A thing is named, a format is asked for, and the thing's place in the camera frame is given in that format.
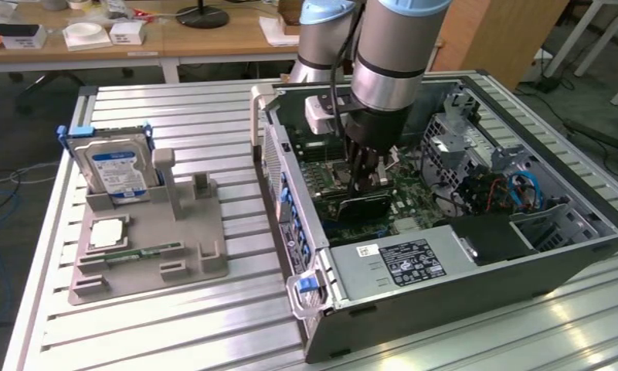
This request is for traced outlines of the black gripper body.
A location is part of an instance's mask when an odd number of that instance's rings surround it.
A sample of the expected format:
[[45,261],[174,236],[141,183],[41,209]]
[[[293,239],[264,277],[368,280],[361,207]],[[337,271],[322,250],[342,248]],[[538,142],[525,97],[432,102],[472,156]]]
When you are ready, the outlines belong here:
[[377,111],[370,108],[348,114],[345,133],[360,147],[389,150],[401,138],[412,107],[398,111]]

